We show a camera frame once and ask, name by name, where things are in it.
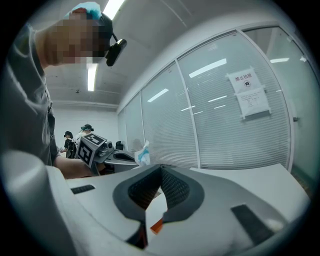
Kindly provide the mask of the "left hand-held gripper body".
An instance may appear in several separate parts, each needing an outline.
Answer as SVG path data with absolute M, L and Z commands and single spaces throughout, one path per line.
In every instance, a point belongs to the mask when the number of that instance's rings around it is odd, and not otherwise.
M 100 175 L 99 166 L 115 151 L 111 141 L 104 139 L 94 133 L 87 134 L 80 138 L 77 157 L 89 168 L 93 175 Z

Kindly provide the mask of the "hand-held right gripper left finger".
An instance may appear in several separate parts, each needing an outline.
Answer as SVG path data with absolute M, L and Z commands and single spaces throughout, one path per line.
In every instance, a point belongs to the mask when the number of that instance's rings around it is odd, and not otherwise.
M 52 202 L 67 235 L 54 246 L 55 255 L 161 256 L 127 242 L 140 222 L 126 218 L 113 200 L 118 184 L 145 170 L 138 167 L 111 175 L 65 179 L 60 170 L 47 167 Z

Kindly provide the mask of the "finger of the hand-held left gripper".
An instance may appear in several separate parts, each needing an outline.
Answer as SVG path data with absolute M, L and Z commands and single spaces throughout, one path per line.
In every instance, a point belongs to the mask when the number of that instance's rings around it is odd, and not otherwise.
M 132 153 L 125 150 L 115 150 L 113 158 L 121 161 L 134 161 L 135 157 Z
M 135 161 L 125 161 L 119 159 L 106 159 L 104 164 L 108 170 L 114 171 L 115 173 L 125 172 L 138 167 L 138 164 Z

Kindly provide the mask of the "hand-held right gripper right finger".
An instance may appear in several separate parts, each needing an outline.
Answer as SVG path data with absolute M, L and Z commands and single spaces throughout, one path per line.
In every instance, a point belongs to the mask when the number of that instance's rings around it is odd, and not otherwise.
M 253 192 L 226 178 L 175 167 L 204 191 L 186 220 L 164 223 L 146 251 L 154 256 L 239 256 L 288 225 L 284 216 Z

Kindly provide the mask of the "white plastic bag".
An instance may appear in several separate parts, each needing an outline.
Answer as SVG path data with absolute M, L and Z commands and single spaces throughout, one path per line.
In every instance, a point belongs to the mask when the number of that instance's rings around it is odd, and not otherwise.
M 146 140 L 143 148 L 134 153 L 134 160 L 139 167 L 144 167 L 151 164 L 149 141 Z

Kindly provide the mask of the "orange box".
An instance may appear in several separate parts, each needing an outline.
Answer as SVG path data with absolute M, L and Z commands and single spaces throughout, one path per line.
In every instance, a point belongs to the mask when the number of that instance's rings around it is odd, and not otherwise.
M 150 230 L 155 235 L 157 235 L 161 231 L 162 227 L 163 227 L 163 219 L 161 218 L 159 221 L 157 221 L 154 225 L 150 227 Z

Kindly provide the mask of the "person's left forearm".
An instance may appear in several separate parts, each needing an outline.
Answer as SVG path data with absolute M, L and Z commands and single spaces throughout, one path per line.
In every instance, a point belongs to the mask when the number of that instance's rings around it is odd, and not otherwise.
M 70 159 L 59 155 L 55 158 L 53 166 L 61 171 L 65 179 L 92 176 L 90 168 L 80 159 Z

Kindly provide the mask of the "long ceiling light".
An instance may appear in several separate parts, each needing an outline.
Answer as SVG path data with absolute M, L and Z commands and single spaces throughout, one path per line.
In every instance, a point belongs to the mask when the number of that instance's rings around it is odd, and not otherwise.
M 103 13 L 113 20 L 124 2 L 125 0 L 108 0 Z
M 97 63 L 92 63 L 87 66 L 87 90 L 93 92 L 95 90 Z

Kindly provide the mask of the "person's grey shirt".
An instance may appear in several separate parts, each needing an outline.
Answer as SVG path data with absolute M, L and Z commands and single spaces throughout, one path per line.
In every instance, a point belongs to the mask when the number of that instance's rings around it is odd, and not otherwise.
M 55 117 L 35 39 L 35 30 L 25 24 L 8 51 L 0 75 L 0 131 L 7 149 L 51 166 L 59 155 Z

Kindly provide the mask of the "white printed paper sheet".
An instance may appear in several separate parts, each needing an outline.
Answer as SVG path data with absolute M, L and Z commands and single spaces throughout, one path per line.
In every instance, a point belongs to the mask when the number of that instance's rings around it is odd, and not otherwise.
M 263 88 L 236 93 L 235 96 L 241 110 L 241 116 L 244 120 L 247 116 L 262 112 L 269 112 L 270 114 L 272 113 L 265 90 Z

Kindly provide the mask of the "white paper notice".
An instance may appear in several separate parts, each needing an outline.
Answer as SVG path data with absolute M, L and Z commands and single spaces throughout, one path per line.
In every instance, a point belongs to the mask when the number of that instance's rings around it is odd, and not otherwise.
M 252 66 L 237 72 L 227 73 L 225 77 L 231 82 L 235 94 L 263 88 Z

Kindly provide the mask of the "blue hair cap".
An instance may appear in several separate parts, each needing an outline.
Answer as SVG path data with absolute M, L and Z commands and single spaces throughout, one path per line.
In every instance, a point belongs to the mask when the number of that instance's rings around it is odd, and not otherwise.
M 88 15 L 91 15 L 93 20 L 99 20 L 102 16 L 100 5 L 93 1 L 87 1 L 79 3 L 78 5 L 73 7 L 71 11 L 69 11 L 63 18 L 68 19 L 70 14 L 77 9 L 85 9 L 85 12 Z

